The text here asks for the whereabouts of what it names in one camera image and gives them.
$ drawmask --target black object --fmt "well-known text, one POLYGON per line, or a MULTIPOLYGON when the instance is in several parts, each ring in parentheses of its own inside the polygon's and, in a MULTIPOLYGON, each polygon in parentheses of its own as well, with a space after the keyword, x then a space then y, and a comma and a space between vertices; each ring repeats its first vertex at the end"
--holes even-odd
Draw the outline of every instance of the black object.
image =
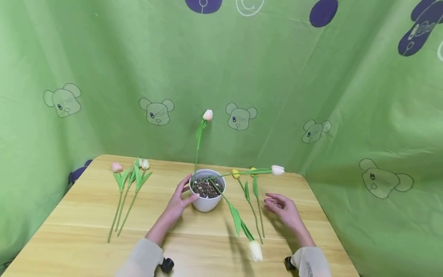
POLYGON ((160 265, 160 269, 163 271, 163 273, 170 273, 173 267, 174 262, 170 258, 163 258, 163 263, 160 265))
POLYGON ((297 270, 297 268, 291 263, 291 257, 286 257, 284 259, 284 265, 286 266, 286 270, 297 270))

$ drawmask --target green cloth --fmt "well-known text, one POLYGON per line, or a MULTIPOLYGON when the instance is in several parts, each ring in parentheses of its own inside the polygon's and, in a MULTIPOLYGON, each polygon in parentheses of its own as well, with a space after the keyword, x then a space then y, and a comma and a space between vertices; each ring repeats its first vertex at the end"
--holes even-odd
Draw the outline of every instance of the green cloth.
POLYGON ((198 1, 0 1, 0 264, 86 160, 194 162, 212 109, 200 163, 304 175, 364 277, 443 272, 443 1, 198 1))

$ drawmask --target person's left hand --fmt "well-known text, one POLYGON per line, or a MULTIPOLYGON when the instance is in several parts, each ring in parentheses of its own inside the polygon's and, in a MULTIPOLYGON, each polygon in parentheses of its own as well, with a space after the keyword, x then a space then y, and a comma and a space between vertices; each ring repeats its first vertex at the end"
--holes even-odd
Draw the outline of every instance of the person's left hand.
POLYGON ((191 179, 191 176, 192 174, 188 175, 178 184, 174 194, 169 200, 165 211, 162 214, 162 217, 164 217, 164 219, 167 220, 170 224, 174 224, 182 216, 185 208, 200 197, 200 194, 197 193, 186 199, 182 199, 182 193, 189 190, 189 186, 186 185, 189 183, 189 179, 191 179))

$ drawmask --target soil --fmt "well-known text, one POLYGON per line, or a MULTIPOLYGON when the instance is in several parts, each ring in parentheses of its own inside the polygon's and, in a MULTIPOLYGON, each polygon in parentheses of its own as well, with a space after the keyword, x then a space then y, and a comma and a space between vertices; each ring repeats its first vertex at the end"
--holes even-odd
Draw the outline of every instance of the soil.
MULTIPOLYGON (((223 186, 219 184, 217 180, 212 180, 213 183, 217 186, 220 191, 223 191, 223 186)), ((195 193, 199 193, 200 197, 203 198, 216 198, 220 195, 218 191, 214 188, 214 186, 208 180, 197 179, 191 184, 192 191, 195 193)))

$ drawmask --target white tulip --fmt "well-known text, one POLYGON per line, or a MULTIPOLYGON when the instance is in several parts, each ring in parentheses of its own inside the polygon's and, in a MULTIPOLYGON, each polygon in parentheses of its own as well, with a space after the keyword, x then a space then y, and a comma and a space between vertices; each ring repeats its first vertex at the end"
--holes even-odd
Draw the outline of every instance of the white tulip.
POLYGON ((149 162, 148 162, 148 160, 143 160, 143 161, 141 162, 141 168, 144 169, 144 170, 146 170, 146 169, 149 168, 149 162))
POLYGON ((279 165, 273 165, 271 166, 271 169, 274 175, 282 175, 284 173, 284 167, 279 165))
POLYGON ((213 115, 212 110, 211 109, 207 109, 205 111, 205 113, 203 114, 203 119, 206 120, 206 121, 211 121, 212 120, 212 115, 213 115))
POLYGON ((260 262, 263 260, 260 243, 258 243, 257 241, 251 241, 248 244, 248 249, 249 255, 254 262, 260 262))

